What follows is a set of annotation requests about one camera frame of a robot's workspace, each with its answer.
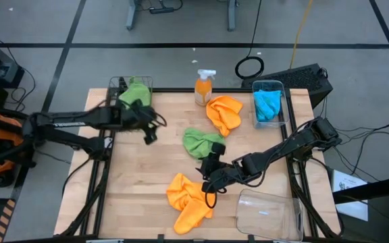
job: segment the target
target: table leg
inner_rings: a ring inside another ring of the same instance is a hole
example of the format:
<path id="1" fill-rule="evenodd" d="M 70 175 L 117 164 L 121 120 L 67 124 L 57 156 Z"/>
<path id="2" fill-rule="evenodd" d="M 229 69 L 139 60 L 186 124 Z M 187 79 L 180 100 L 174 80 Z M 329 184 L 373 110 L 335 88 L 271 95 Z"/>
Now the table leg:
<path id="1" fill-rule="evenodd" d="M 128 0 L 128 4 L 130 6 L 128 6 L 126 28 L 127 30 L 131 30 L 133 29 L 134 14 L 136 13 L 137 0 Z"/>
<path id="2" fill-rule="evenodd" d="M 228 31 L 235 30 L 235 0 L 228 0 Z"/>

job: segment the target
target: wire basket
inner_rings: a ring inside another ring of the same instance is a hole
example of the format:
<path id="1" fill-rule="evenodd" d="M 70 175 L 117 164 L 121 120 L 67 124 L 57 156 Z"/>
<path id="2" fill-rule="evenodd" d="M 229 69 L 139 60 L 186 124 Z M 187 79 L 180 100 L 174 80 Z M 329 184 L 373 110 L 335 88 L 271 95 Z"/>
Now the wire basket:
<path id="1" fill-rule="evenodd" d="M 111 93 L 111 98 L 118 98 L 125 92 L 133 81 L 140 82 L 148 87 L 151 94 L 151 102 L 153 100 L 153 78 L 150 76 L 114 76 L 109 79 L 108 89 Z"/>

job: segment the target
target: spray bottle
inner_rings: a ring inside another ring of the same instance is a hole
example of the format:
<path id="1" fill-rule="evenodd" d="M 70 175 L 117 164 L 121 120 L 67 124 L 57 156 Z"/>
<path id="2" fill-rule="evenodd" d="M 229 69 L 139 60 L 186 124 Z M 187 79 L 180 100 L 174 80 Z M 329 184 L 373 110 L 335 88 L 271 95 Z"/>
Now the spray bottle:
<path id="1" fill-rule="evenodd" d="M 209 77 L 214 79 L 216 73 L 215 70 L 197 70 L 200 77 L 196 81 L 194 86 L 194 99 L 196 104 L 206 106 L 211 99 L 211 93 L 213 92 L 213 86 Z"/>

